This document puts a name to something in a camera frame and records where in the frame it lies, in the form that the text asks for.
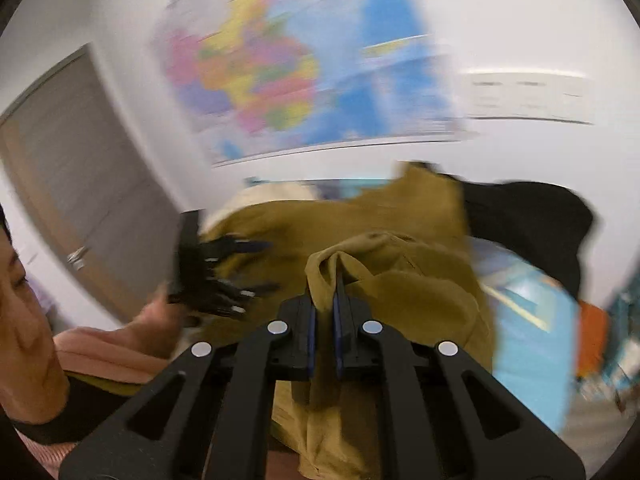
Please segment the pink sleeved forearm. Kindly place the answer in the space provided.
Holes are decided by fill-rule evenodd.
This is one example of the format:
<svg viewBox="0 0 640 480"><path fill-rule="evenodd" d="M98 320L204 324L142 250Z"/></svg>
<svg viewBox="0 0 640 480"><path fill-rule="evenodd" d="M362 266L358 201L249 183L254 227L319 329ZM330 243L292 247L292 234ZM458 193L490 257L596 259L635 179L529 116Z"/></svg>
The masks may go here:
<svg viewBox="0 0 640 480"><path fill-rule="evenodd" d="M169 364L178 346L175 330L112 332L74 328L53 338L56 354L66 372L99 379L142 385Z"/></svg>

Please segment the person's left hand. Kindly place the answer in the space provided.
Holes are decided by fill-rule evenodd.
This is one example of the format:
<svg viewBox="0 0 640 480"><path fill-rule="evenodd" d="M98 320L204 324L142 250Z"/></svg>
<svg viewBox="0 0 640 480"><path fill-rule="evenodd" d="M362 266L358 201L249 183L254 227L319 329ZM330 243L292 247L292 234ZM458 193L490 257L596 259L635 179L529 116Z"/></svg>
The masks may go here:
<svg viewBox="0 0 640 480"><path fill-rule="evenodd" d="M131 325L144 340L170 341L180 338L189 315L185 304L170 301L167 284L162 283Z"/></svg>

